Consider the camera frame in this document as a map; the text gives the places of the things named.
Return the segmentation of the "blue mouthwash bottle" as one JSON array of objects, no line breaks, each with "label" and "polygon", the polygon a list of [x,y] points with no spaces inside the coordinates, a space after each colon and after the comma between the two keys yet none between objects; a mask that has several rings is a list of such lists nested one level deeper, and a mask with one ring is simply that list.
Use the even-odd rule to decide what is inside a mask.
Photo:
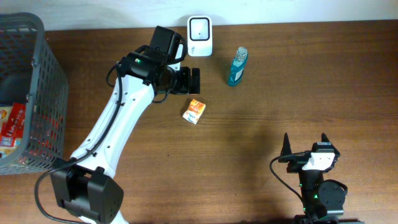
[{"label": "blue mouthwash bottle", "polygon": [[239,47],[236,51],[236,55],[233,59],[230,68],[230,73],[228,78],[229,86],[236,86],[241,81],[247,60],[248,60],[247,48]]}]

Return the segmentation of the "small orange juice carton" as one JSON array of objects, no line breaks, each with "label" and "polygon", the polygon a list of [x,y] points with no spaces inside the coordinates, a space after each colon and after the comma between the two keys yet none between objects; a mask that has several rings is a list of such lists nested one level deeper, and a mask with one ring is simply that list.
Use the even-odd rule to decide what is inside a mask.
[{"label": "small orange juice carton", "polygon": [[183,113],[182,117],[192,124],[197,124],[205,108],[206,104],[193,99],[190,102],[188,109]]}]

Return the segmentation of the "red snack bag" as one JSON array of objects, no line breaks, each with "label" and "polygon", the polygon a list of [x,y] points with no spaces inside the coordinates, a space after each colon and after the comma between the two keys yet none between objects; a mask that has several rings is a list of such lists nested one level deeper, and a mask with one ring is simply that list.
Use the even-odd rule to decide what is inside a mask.
[{"label": "red snack bag", "polygon": [[1,105],[1,150],[18,148],[24,133],[26,105]]}]

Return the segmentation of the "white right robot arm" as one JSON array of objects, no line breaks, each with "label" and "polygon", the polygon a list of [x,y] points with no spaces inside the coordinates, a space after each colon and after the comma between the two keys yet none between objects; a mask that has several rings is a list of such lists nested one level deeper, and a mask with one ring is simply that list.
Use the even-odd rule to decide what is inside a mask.
[{"label": "white right robot arm", "polygon": [[348,188],[337,180],[325,180],[323,175],[331,171],[340,157],[340,152],[330,142],[326,134],[315,142],[311,150],[293,153],[289,136],[284,141],[279,163],[287,164],[287,173],[298,174],[299,199],[303,204],[303,215],[296,215],[294,223],[338,223],[344,214],[343,205]]}]

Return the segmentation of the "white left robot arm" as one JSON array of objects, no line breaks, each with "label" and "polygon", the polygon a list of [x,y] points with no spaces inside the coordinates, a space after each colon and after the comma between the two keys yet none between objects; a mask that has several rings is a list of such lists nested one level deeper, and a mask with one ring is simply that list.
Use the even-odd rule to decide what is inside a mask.
[{"label": "white left robot arm", "polygon": [[48,172],[56,203],[79,223],[125,223],[123,189],[114,176],[122,151],[138,119],[157,95],[200,93],[199,68],[181,67],[187,41],[157,26],[148,45],[117,61],[113,94],[85,141],[68,161]]}]

